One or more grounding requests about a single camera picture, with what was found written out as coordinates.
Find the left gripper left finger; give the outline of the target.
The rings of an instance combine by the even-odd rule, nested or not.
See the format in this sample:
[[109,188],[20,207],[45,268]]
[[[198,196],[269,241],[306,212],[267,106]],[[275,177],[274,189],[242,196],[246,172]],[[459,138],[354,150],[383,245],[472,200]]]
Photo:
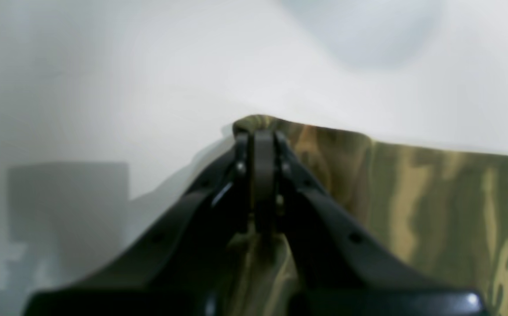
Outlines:
[[230,150],[113,262],[87,278],[30,299],[26,316],[224,316],[248,232],[251,144]]

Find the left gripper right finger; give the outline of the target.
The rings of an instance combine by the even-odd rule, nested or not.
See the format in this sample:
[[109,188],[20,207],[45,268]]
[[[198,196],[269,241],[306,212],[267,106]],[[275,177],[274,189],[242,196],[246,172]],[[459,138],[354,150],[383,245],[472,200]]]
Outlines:
[[301,289],[288,316],[487,316],[475,290],[435,282],[384,249],[300,164],[263,134],[263,231],[285,234]]

